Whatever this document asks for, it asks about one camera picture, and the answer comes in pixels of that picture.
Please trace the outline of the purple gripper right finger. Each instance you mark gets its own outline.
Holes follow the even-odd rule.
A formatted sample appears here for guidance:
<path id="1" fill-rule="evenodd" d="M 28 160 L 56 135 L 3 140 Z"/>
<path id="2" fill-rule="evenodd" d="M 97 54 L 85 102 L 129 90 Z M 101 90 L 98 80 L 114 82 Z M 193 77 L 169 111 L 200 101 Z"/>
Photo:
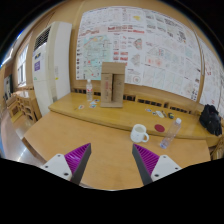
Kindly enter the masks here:
<path id="1" fill-rule="evenodd" d="M 132 154 L 137 164 L 143 185 L 148 185 L 181 170 L 181 167 L 168 155 L 159 156 L 137 144 L 133 145 Z"/>

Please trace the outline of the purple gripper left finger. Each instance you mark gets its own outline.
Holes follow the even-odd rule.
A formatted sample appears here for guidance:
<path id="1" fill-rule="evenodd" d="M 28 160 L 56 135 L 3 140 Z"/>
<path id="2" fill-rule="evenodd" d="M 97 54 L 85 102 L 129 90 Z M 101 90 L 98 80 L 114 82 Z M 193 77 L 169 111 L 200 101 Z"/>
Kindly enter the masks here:
<path id="1" fill-rule="evenodd" d="M 41 168 L 79 185 L 90 155 L 91 144 L 87 143 L 65 155 L 56 154 L 48 162 L 42 165 Z"/>

